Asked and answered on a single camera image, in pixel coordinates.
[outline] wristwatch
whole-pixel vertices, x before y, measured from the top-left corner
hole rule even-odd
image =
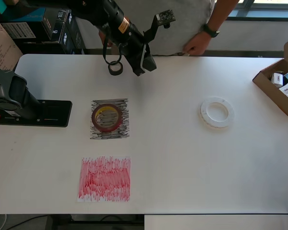
[[[203,31],[205,31],[211,37],[216,37],[220,33],[219,31],[211,30],[207,24],[203,25]]]

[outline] hand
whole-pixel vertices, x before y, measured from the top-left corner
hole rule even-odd
[[[104,44],[106,36],[101,31],[99,31],[98,34],[99,34],[102,44]],[[112,45],[113,43],[110,40],[108,40],[108,47],[111,47]]]
[[[185,45],[183,52],[190,55],[202,55],[207,49],[210,40],[211,36],[206,32],[201,31]]]

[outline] black box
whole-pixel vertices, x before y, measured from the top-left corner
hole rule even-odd
[[[64,22],[56,22],[50,41],[24,42],[17,45],[24,54],[76,54],[76,48]]]
[[[84,41],[82,39],[76,18],[73,16],[72,11],[59,10],[57,21],[66,23],[67,29],[72,36],[72,41],[77,49],[77,53],[84,54]]]
[[[0,23],[13,40],[49,41],[58,9],[29,8],[21,3],[0,14]]]

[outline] person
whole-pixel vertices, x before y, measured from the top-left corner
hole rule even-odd
[[[239,0],[115,0],[140,32],[150,28],[155,14],[172,9],[176,21],[160,27],[149,43],[153,55],[202,55]],[[99,32],[102,42],[105,36]]]

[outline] grey shirt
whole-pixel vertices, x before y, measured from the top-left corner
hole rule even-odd
[[[159,27],[156,38],[149,43],[151,53],[171,55],[182,51],[184,45],[207,23],[214,0],[115,0],[125,16],[140,32],[150,28],[154,15],[172,9],[176,18],[169,29]]]

